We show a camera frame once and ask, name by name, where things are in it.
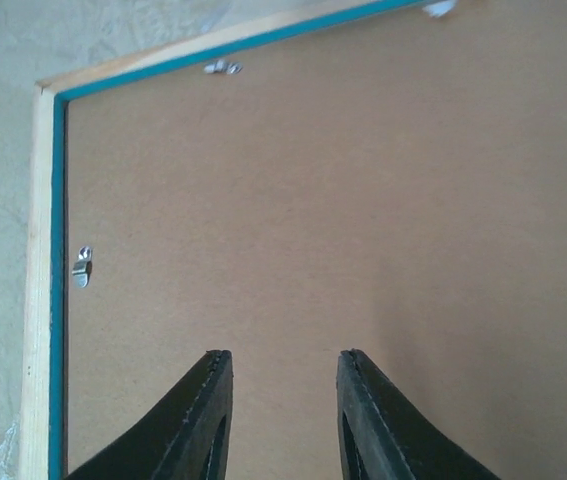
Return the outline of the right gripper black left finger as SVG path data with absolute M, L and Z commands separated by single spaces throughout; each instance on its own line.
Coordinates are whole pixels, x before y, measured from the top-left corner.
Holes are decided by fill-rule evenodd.
M 232 407 L 232 354 L 208 351 L 144 417 L 68 477 L 224 479 Z

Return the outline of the small metal hanger clip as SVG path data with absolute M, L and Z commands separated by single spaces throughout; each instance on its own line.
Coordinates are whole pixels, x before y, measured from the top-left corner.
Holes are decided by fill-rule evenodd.
M 88 245 L 81 247 L 73 264 L 71 275 L 78 288 L 86 288 L 92 271 L 92 248 Z

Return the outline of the brown cardboard backing board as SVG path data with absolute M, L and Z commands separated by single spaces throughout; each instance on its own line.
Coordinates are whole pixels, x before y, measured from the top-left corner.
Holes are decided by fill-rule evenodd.
M 236 58 L 69 105 L 69 468 L 227 349 L 229 477 L 338 478 L 357 348 L 495 474 L 567 479 L 567 1 Z

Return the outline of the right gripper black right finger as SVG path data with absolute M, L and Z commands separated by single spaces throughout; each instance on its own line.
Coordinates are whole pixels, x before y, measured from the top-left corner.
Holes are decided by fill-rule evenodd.
M 337 408 L 345 479 L 494 479 L 439 431 L 365 354 L 340 353 Z

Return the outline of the wooden picture frame with glass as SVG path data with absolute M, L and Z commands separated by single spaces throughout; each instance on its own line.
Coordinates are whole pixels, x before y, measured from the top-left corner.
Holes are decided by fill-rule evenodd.
M 33 95 L 24 302 L 20 479 L 60 479 L 66 466 L 66 114 L 70 102 L 307 32 L 411 7 L 325 1 L 40 80 Z

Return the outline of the metal retaining clip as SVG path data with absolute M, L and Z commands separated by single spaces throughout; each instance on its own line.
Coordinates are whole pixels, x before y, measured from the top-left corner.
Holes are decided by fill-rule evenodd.
M 422 11 L 430 18 L 440 19 L 451 13 L 457 6 L 457 0 L 441 0 L 428 3 L 422 7 Z
M 205 65 L 203 71 L 205 74 L 234 75 L 240 73 L 242 69 L 243 65 L 240 62 L 218 59 Z

